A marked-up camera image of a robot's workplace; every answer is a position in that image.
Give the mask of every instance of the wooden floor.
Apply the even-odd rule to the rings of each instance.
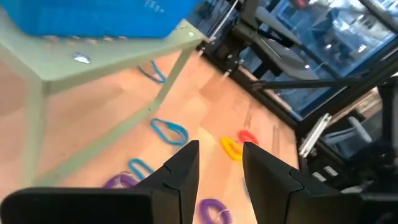
[[[179,52],[159,58],[168,74]],[[194,53],[168,97],[153,117],[188,129],[200,140],[200,186],[197,203],[216,198],[230,210],[235,223],[255,223],[243,187],[241,162],[232,161],[221,148],[220,137],[236,138],[241,129],[254,133],[260,146],[297,167],[294,132]],[[48,126],[40,173],[62,162],[83,146],[155,97],[160,85],[135,69],[60,93],[49,100]],[[0,200],[20,187],[24,144],[23,81],[0,63]],[[105,153],[60,183],[63,186],[101,187],[111,176],[128,170],[132,158],[159,168],[174,153],[149,126],[138,124]],[[194,223],[200,223],[195,215]]]

